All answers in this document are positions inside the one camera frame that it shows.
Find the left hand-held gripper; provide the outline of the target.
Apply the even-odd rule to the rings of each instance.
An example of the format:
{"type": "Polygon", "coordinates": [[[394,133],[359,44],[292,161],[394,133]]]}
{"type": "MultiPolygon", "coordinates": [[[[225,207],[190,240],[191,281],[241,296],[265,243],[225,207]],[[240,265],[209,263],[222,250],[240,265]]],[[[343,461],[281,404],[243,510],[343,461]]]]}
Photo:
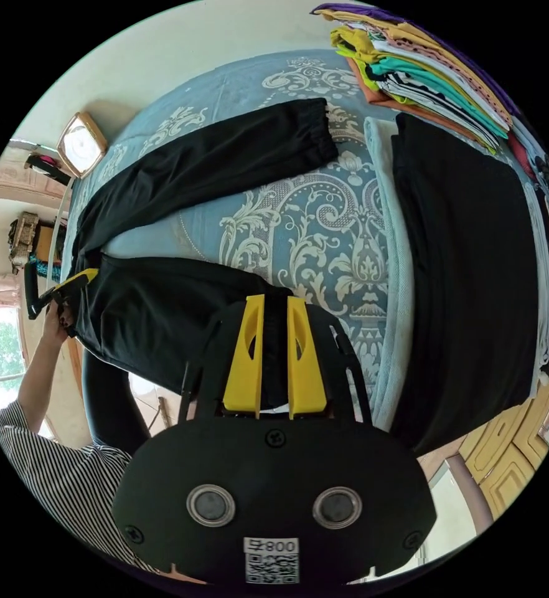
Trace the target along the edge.
{"type": "MultiPolygon", "coordinates": [[[[44,293],[44,298],[49,298],[49,303],[51,301],[55,301],[57,304],[63,307],[70,306],[70,297],[74,296],[77,292],[81,289],[85,288],[90,282],[92,282],[96,276],[98,275],[99,270],[97,268],[86,268],[81,272],[77,273],[76,275],[66,279],[66,281],[55,285],[50,290],[44,293]]],[[[75,328],[74,328],[74,317],[73,317],[73,324],[67,329],[68,330],[68,338],[75,337],[75,328]]]]}

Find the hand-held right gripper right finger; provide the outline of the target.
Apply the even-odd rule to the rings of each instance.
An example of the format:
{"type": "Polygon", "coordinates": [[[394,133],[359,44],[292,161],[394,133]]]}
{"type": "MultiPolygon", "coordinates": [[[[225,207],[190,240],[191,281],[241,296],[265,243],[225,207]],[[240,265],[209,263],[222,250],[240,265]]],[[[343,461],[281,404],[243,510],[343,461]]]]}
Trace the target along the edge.
{"type": "Polygon", "coordinates": [[[287,299],[287,374],[289,418],[321,415],[327,399],[306,302],[287,299]]]}

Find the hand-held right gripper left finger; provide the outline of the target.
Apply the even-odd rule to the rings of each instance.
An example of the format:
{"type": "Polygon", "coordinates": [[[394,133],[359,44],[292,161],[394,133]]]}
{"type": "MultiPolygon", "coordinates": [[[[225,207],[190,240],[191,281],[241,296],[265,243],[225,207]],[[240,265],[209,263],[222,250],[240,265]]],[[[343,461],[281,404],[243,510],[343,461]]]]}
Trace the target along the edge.
{"type": "Polygon", "coordinates": [[[264,315],[265,296],[248,296],[223,394],[227,412],[255,419],[261,407],[264,315]]]}

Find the person's left hand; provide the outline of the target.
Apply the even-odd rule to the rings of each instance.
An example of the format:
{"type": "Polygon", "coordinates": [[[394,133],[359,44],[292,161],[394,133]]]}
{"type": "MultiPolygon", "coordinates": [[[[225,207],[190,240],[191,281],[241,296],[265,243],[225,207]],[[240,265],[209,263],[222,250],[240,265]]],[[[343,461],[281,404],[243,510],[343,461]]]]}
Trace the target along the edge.
{"type": "Polygon", "coordinates": [[[63,307],[51,301],[45,312],[41,342],[60,349],[67,339],[68,328],[73,324],[73,316],[69,307],[63,307]]]}

